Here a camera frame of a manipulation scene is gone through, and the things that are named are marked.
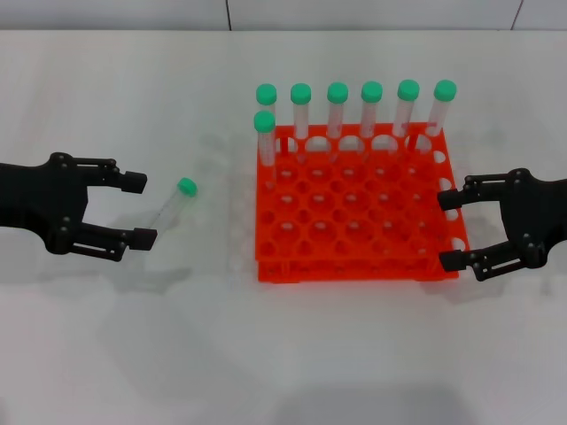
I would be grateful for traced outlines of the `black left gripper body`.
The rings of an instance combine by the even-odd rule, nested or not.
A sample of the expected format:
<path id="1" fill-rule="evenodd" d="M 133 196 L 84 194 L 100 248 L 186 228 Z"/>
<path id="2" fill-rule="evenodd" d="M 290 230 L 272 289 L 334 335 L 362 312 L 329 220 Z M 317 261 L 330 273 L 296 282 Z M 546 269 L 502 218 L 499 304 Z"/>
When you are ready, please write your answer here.
<path id="1" fill-rule="evenodd" d="M 89 185 L 105 181 L 105 162 L 54 152 L 39 166 L 1 165 L 1 226 L 38 235 L 48 252 L 72 251 Z"/>

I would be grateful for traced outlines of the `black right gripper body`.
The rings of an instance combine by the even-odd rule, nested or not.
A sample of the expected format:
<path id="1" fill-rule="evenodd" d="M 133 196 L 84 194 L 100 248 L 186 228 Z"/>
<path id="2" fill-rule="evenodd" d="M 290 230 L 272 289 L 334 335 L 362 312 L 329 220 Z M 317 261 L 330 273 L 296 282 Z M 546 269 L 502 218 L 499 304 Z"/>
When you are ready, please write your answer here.
<path id="1" fill-rule="evenodd" d="M 500 207 L 508 240 L 524 267 L 543 267 L 551 249 L 566 240 L 566 180 L 542 181 L 518 168 L 505 185 Z"/>

